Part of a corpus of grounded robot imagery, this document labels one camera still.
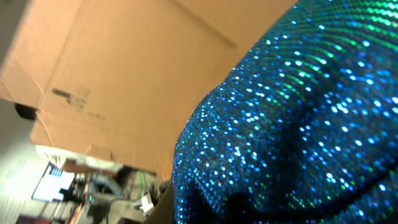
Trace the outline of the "blue green sequin cloth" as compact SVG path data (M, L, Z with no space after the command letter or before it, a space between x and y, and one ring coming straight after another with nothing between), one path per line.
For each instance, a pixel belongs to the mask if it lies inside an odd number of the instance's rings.
M175 223L396 223L397 2L298 1L175 145Z

